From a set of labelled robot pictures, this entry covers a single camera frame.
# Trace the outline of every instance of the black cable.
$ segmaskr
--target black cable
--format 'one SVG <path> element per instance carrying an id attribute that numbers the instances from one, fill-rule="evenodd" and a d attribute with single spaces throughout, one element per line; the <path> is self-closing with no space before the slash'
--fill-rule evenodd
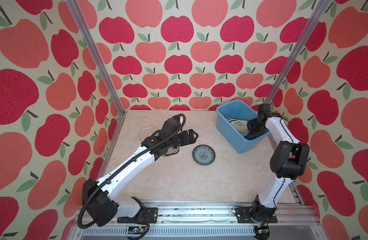
<path id="1" fill-rule="evenodd" d="M 175 117 L 182 117 L 183 118 L 183 122 L 181 123 L 180 127 L 171 135 L 169 135 L 166 139 L 162 140 L 161 142 L 155 144 L 154 146 L 145 149 L 144 151 L 138 153 L 136 156 L 132 157 L 131 159 L 129 159 L 124 165 L 122 165 L 118 170 L 116 170 L 111 176 L 109 176 L 107 179 L 104 180 L 104 182 L 102 182 L 92 193 L 91 195 L 87 198 L 85 204 L 82 206 L 80 213 L 77 217 L 77 226 L 81 229 L 85 229 L 85 228 L 89 228 L 90 226 L 92 226 L 93 224 L 95 224 L 95 221 L 92 221 L 88 224 L 83 224 L 82 220 L 83 220 L 83 215 L 85 213 L 85 210 L 88 207 L 88 204 L 93 200 L 93 198 L 95 197 L 95 195 L 98 193 L 98 191 L 105 185 L 107 184 L 110 180 L 112 180 L 117 174 L 119 174 L 119 172 L 121 172 L 126 166 L 128 166 L 129 164 L 131 164 L 133 161 L 136 161 L 138 157 L 140 157 L 141 155 L 143 155 L 144 153 L 151 151 L 153 148 L 158 147 L 160 145 L 162 145 L 163 143 L 165 143 L 166 141 L 168 141 L 169 139 L 171 139 L 173 136 L 175 136 L 184 126 L 185 121 L 186 121 L 186 117 L 184 114 L 180 113 L 176 116 L 173 116 L 173 118 Z"/>

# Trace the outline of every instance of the red apple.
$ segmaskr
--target red apple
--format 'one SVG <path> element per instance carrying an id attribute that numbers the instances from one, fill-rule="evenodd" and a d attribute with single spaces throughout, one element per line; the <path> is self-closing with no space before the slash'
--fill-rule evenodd
<path id="1" fill-rule="evenodd" d="M 89 99 L 91 99 L 91 95 L 95 91 L 95 89 L 95 78 L 90 72 L 84 71 L 83 75 L 79 77 L 79 80 L 77 82 L 77 91 L 79 92 L 81 99 L 83 99 L 84 101 L 88 101 Z"/>
<path id="2" fill-rule="evenodd" d="M 296 43 L 307 23 L 308 19 L 299 17 L 287 23 L 280 33 L 280 41 L 283 43 Z M 322 44 L 327 34 L 325 22 L 319 22 L 305 44 L 308 51 L 316 51 Z"/>
<path id="3" fill-rule="evenodd" d="M 176 110 L 176 111 L 190 111 L 191 110 L 187 105 L 173 105 L 169 109 Z"/>
<path id="4" fill-rule="evenodd" d="M 185 16 L 169 17 L 161 24 L 161 36 L 170 43 L 189 42 L 193 37 L 194 29 L 191 20 Z"/>
<path id="5" fill-rule="evenodd" d="M 51 9 L 52 0 L 16 0 L 16 2 L 28 13 L 38 15 L 44 9 Z"/>
<path id="6" fill-rule="evenodd" d="M 232 97 L 235 94 L 236 88 L 232 83 L 219 83 L 210 90 L 214 97 Z"/>
<path id="7" fill-rule="evenodd" d="M 240 55 L 225 55 L 219 58 L 215 64 L 218 73 L 238 73 L 243 68 L 243 59 Z"/>
<path id="8" fill-rule="evenodd" d="M 339 116 L 337 100 L 332 98 L 327 90 L 313 93 L 308 99 L 307 106 L 316 120 L 323 125 L 330 125 Z"/>
<path id="9" fill-rule="evenodd" d="M 254 34 L 255 24 L 251 17 L 231 17 L 223 23 L 220 37 L 225 42 L 238 41 L 244 43 Z"/>
<path id="10" fill-rule="evenodd" d="M 79 49 L 73 37 L 64 29 L 52 36 L 51 50 L 53 57 L 60 66 L 67 68 L 79 57 Z"/>
<path id="11" fill-rule="evenodd" d="M 129 98 L 145 98 L 148 95 L 147 89 L 138 83 L 125 85 L 123 93 Z"/>
<path id="12" fill-rule="evenodd" d="M 108 103 L 107 101 L 101 98 L 95 110 L 96 121 L 99 124 L 103 124 L 107 114 L 108 114 Z"/>
<path id="13" fill-rule="evenodd" d="M 39 27 L 28 19 L 0 30 L 0 51 L 21 68 L 37 68 L 49 57 L 47 40 Z"/>
<path id="14" fill-rule="evenodd" d="M 357 91 L 368 90 L 368 46 L 360 46 L 347 53 L 339 62 L 337 76 L 348 81 Z"/>
<path id="15" fill-rule="evenodd" d="M 133 56 L 122 57 L 119 56 L 113 60 L 113 69 L 122 75 L 134 74 L 138 75 L 141 73 L 143 68 L 140 62 Z"/>
<path id="16" fill-rule="evenodd" d="M 287 59 L 288 58 L 284 57 L 284 56 L 280 56 L 280 57 L 272 59 L 265 66 L 265 72 L 268 73 L 268 74 L 279 74 Z M 292 66 L 291 70 L 289 71 L 289 73 L 287 74 L 287 81 L 290 84 L 296 83 L 297 80 L 300 77 L 301 72 L 302 72 L 302 69 L 300 67 L 300 63 L 298 61 L 296 61 L 293 64 L 293 66 Z"/>
<path id="17" fill-rule="evenodd" d="M 170 74 L 187 74 L 192 70 L 192 61 L 186 55 L 173 55 L 165 60 L 164 68 Z"/>
<path id="18" fill-rule="evenodd" d="M 178 84 L 174 83 L 171 86 L 168 87 L 167 93 L 169 96 L 173 98 L 177 97 L 189 97 L 192 93 L 191 87 L 188 86 L 186 83 Z"/>
<path id="19" fill-rule="evenodd" d="M 0 70 L 0 125 L 16 122 L 39 98 L 37 85 L 24 73 Z"/>
<path id="20" fill-rule="evenodd" d="M 131 43 L 135 38 L 131 25 L 122 17 L 104 18 L 99 24 L 99 32 L 109 43 Z"/>

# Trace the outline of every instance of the apple stem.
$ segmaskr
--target apple stem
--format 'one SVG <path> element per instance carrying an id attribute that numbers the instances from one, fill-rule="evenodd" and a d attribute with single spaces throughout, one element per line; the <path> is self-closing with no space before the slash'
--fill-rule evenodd
<path id="1" fill-rule="evenodd" d="M 34 174 L 33 172 L 30 173 L 30 176 L 33 177 L 33 178 L 39 179 L 39 177 L 36 176 L 36 174 Z"/>
<path id="2" fill-rule="evenodd" d="M 110 3 L 108 2 L 108 0 L 106 0 L 106 1 L 107 1 L 108 8 L 112 10 L 112 8 L 111 8 Z"/>
<path id="3" fill-rule="evenodd" d="M 36 114 L 34 114 L 33 112 L 31 112 L 29 110 L 27 110 L 27 113 L 29 113 L 30 115 L 32 115 L 32 117 L 34 117 L 34 118 L 38 118 L 38 116 Z"/>
<path id="4" fill-rule="evenodd" d="M 365 5 L 367 5 L 368 0 L 365 1 L 365 3 L 363 4 L 363 6 L 361 7 L 360 11 L 363 10 L 363 8 L 365 7 Z"/>
<path id="5" fill-rule="evenodd" d="M 10 25 L 12 25 L 11 20 L 9 20 L 9 17 L 7 16 L 7 14 L 4 12 L 3 7 L 0 6 L 0 12 L 4 15 L 5 19 L 9 22 Z"/>
<path id="6" fill-rule="evenodd" d="M 44 11 L 44 15 L 47 17 L 49 23 L 53 24 L 52 21 L 49 19 L 48 15 L 45 13 L 45 11 Z"/>
<path id="7" fill-rule="evenodd" d="M 343 135 L 341 134 L 336 140 L 335 142 L 339 141 L 341 138 L 343 137 Z"/>
<path id="8" fill-rule="evenodd" d="M 347 84 L 346 82 L 345 83 L 343 83 L 338 89 L 336 89 L 336 90 L 340 90 L 342 87 L 344 87 L 344 85 L 345 84 Z"/>
<path id="9" fill-rule="evenodd" d="M 263 42 L 265 42 L 265 40 L 267 39 L 267 37 L 268 37 L 268 34 L 269 34 L 269 33 L 267 33 L 267 35 L 265 36 L 265 38 L 264 38 Z"/>
<path id="10" fill-rule="evenodd" d="M 328 8 L 327 8 L 327 10 L 325 11 L 325 13 L 327 13 L 327 12 L 328 12 L 328 10 L 331 8 L 332 4 L 333 4 L 333 2 L 331 2 L 331 5 L 329 5 L 329 7 L 328 7 Z"/>
<path id="11" fill-rule="evenodd" d="M 48 74 L 51 77 L 52 81 L 55 81 L 55 79 L 53 78 L 53 76 L 52 76 L 51 72 L 49 71 L 49 69 L 48 69 Z"/>
<path id="12" fill-rule="evenodd" d="M 325 61 L 325 59 L 327 58 L 327 56 L 329 55 L 329 51 L 327 52 L 327 54 L 325 55 L 325 58 L 323 59 L 323 61 Z"/>

